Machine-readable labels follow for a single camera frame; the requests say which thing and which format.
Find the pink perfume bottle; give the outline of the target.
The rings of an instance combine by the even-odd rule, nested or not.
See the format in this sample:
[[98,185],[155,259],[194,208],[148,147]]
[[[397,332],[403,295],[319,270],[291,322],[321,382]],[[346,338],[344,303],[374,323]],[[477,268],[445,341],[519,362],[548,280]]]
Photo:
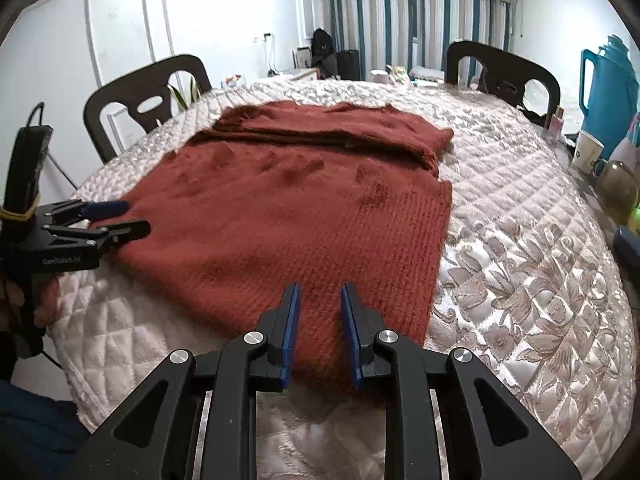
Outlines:
[[548,135],[552,141],[559,140],[564,125],[564,108],[558,106],[549,117]]

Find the glass jar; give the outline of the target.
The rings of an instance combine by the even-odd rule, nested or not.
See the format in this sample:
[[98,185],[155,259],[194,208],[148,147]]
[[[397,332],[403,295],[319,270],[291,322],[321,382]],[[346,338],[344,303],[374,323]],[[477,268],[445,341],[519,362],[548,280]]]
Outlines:
[[607,162],[596,182],[596,193],[604,212],[619,226],[624,226],[639,200],[639,185],[631,170],[622,162]]

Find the dark chair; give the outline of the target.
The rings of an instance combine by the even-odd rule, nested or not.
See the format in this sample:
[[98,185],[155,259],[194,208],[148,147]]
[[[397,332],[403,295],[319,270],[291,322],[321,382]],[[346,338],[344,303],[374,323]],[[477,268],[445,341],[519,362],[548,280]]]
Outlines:
[[[452,42],[445,56],[445,82],[458,84],[459,63],[462,58],[480,62],[480,92],[496,96],[509,105],[519,108],[525,117],[537,126],[548,128],[551,117],[560,106],[561,89],[555,76],[544,67],[518,55],[480,44],[475,41]],[[524,104],[525,87],[529,81],[538,81],[548,92],[546,112],[539,115]]]
[[118,103],[146,133],[171,117],[170,77],[179,72],[191,75],[201,92],[212,90],[203,62],[194,55],[180,54],[144,66],[99,88],[84,108],[84,124],[101,162],[106,164],[116,152],[101,122],[107,105]]

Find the dark chair far side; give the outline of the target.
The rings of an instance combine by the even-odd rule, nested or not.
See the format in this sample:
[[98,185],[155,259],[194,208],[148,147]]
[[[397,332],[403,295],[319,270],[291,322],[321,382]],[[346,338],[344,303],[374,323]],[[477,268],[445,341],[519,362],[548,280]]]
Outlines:
[[[509,105],[519,108],[525,117],[537,126],[548,128],[551,117],[560,106],[561,89],[555,76],[544,67],[518,55],[480,44],[475,41],[452,42],[445,56],[445,82],[458,84],[459,63],[462,58],[480,62],[480,92],[496,96]],[[548,92],[546,112],[539,115],[524,104],[525,87],[529,81],[538,81]]]

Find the green potted plant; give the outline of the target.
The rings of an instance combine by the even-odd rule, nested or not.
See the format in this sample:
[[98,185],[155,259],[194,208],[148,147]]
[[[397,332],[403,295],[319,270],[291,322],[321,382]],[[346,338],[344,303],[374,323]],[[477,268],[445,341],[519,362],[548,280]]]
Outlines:
[[189,88],[187,88],[186,91],[181,91],[173,84],[168,84],[168,88],[180,112],[187,110],[202,95],[201,89],[194,78],[190,79]]

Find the white paper cup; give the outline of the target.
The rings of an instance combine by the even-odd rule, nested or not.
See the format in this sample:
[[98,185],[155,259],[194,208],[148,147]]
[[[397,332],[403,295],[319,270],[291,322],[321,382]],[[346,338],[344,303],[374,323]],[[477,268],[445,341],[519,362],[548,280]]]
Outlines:
[[570,166],[582,174],[591,174],[602,154],[604,145],[590,133],[580,130],[575,143],[575,151]]

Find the blue striped curtain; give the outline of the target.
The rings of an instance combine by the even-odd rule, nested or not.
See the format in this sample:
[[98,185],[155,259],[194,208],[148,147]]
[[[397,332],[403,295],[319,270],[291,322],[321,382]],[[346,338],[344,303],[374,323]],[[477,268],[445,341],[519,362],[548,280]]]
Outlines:
[[386,66],[443,70],[457,40],[510,48],[512,0],[321,0],[337,51],[355,50],[360,75]]

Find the white low cabinet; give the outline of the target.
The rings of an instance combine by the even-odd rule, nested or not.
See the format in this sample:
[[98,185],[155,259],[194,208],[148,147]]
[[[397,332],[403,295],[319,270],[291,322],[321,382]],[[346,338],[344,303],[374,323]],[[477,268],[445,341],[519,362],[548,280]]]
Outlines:
[[285,80],[301,81],[301,80],[318,80],[319,70],[318,68],[293,68],[292,70],[284,70],[280,73],[280,76]]

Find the black box speaker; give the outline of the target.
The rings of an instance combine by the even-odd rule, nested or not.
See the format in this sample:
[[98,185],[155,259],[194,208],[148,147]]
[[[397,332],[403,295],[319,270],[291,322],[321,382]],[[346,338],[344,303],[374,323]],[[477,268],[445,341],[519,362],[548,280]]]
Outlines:
[[341,80],[358,81],[361,79],[359,51],[343,50],[337,52],[338,76]]

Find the black backpack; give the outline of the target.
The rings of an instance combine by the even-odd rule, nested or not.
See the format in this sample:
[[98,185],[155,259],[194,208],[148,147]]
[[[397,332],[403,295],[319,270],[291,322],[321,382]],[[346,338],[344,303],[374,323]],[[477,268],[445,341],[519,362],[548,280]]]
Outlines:
[[314,31],[311,40],[311,65],[319,72],[321,79],[338,76],[337,57],[332,37],[322,28]]

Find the pink cylindrical container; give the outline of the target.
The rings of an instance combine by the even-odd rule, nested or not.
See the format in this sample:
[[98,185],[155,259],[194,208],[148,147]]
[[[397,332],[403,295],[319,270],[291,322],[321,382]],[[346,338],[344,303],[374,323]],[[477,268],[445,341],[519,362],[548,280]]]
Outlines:
[[392,76],[390,73],[387,73],[386,70],[371,70],[370,77],[372,82],[376,82],[377,84],[391,84]]

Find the dark chair left side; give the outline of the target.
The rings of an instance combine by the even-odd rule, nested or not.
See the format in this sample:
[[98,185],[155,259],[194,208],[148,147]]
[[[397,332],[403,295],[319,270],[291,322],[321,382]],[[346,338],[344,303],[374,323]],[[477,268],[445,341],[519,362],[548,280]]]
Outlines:
[[180,54],[144,66],[99,88],[84,108],[84,124],[101,162],[106,164],[116,152],[101,122],[107,105],[118,103],[146,133],[171,117],[170,77],[179,72],[191,75],[201,92],[212,90],[203,62],[194,55]]

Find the rust red knitted sweater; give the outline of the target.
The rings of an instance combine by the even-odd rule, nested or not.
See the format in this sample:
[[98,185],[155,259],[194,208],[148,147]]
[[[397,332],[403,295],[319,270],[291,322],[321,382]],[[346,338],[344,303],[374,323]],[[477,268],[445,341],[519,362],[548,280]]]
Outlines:
[[114,253],[150,292],[235,337],[302,290],[294,376],[352,388],[340,290],[415,342],[426,334],[452,204],[450,128],[391,105],[225,110],[126,195],[151,231]]

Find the blue thermos jug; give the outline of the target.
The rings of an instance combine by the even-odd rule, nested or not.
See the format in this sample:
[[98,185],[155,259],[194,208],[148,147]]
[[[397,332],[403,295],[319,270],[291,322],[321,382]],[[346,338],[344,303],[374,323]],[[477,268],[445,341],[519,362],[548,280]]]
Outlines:
[[626,136],[637,111],[639,84],[628,52],[623,40],[611,35],[598,53],[585,49],[580,58],[582,130],[603,145],[603,158],[609,158]]

